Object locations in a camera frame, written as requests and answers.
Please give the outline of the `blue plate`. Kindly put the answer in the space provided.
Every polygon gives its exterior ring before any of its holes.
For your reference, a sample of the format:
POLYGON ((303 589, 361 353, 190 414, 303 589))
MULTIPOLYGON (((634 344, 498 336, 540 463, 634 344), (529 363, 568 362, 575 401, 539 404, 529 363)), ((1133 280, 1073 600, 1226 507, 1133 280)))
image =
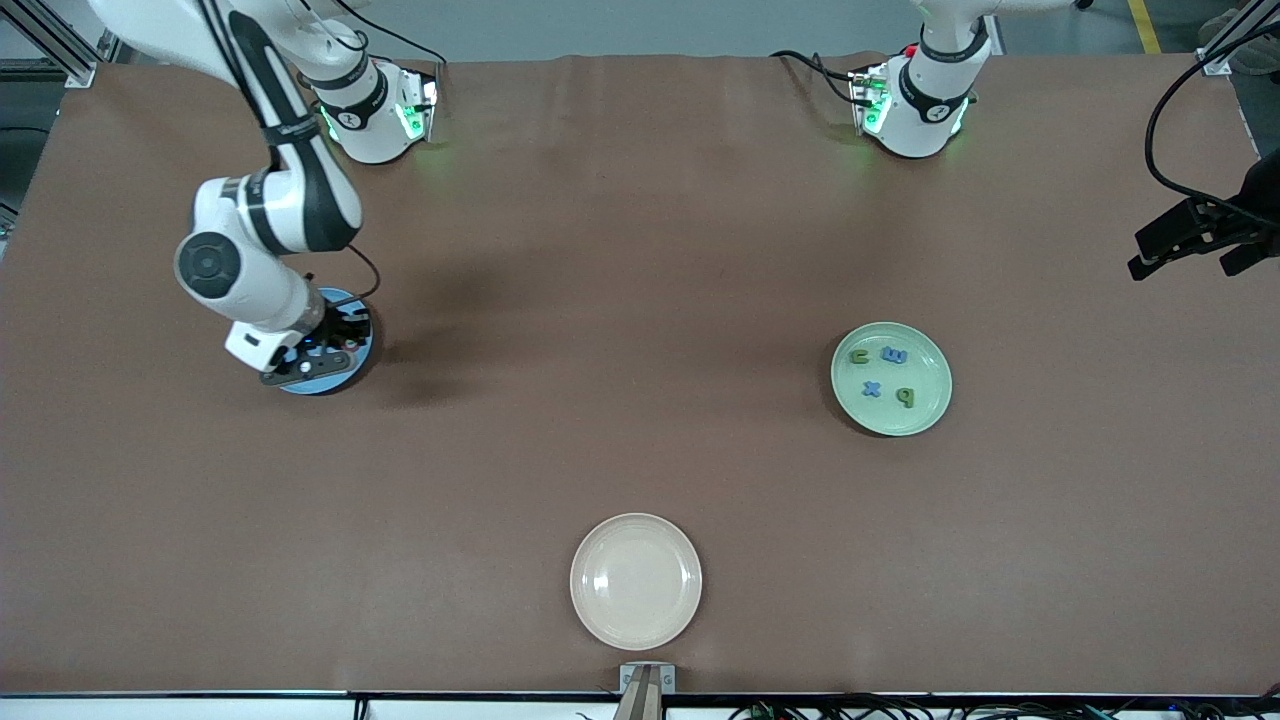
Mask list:
POLYGON ((329 304, 323 324, 289 348, 271 373, 260 380, 291 395, 334 395, 353 384, 372 357, 376 322, 370 306, 353 293, 321 287, 329 304))

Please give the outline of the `green plate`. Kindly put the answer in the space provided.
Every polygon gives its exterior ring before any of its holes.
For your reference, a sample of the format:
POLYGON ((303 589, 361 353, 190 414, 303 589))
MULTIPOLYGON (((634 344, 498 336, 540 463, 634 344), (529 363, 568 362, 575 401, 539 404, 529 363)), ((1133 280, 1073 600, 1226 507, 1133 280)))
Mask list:
POLYGON ((829 383, 842 411, 861 428, 886 437, 906 437, 931 429, 946 414, 954 396, 954 374, 941 347, 925 333, 896 322, 874 322, 850 331, 836 346, 829 383), (895 365, 881 359, 884 346, 905 348, 909 360, 895 365), (867 348, 868 364, 851 364, 854 348, 867 348), (882 384, 879 398, 864 397, 864 380, 882 384), (904 407, 895 392, 915 391, 915 406, 904 407))

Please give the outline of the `beige plate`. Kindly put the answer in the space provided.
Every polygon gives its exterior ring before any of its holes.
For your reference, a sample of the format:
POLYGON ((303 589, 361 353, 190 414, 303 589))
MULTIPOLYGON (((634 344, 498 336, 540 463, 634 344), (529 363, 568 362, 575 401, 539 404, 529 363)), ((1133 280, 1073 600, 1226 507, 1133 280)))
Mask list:
POLYGON ((678 638, 704 589, 701 559, 689 536, 649 512, 600 521, 570 564, 570 602, 596 641, 643 652, 678 638))

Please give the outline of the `brown table mat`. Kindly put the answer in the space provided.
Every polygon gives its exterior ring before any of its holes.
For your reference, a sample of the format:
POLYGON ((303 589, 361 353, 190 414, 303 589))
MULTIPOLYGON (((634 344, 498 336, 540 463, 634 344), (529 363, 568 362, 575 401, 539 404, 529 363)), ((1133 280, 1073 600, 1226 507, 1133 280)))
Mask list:
POLYGON ((348 165, 380 354, 262 387, 172 264, 266 161, 224 83, 69 92, 0 264, 0 691, 594 689, 570 602, 652 512, 707 584, 690 691, 1254 694, 1280 682, 1280 264, 1143 282, 1188 56, 997 56, 902 161, 777 59, 454 64, 348 165), (829 383, 896 322, 954 374, 886 437, 829 383))

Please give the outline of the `aluminium frame profile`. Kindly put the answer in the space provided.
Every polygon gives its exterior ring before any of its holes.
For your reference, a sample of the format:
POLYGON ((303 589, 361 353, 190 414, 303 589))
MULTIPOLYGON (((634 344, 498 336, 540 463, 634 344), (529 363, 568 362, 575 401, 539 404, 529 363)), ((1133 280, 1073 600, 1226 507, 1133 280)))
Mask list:
POLYGON ((96 45, 49 0, 0 0, 0 76, 6 70, 56 70, 67 86, 87 88, 101 60, 96 45))
POLYGON ((1206 74, 1280 77, 1280 0, 1236 0, 1201 26, 1198 40, 1206 74))

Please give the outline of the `white table edge rail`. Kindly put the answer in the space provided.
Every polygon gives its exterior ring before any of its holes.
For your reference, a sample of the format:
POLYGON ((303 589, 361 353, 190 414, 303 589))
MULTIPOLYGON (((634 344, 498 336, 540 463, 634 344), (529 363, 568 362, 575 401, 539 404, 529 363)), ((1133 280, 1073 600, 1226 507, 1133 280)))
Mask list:
POLYGON ((616 702, 278 698, 0 698, 0 720, 612 720, 616 702))

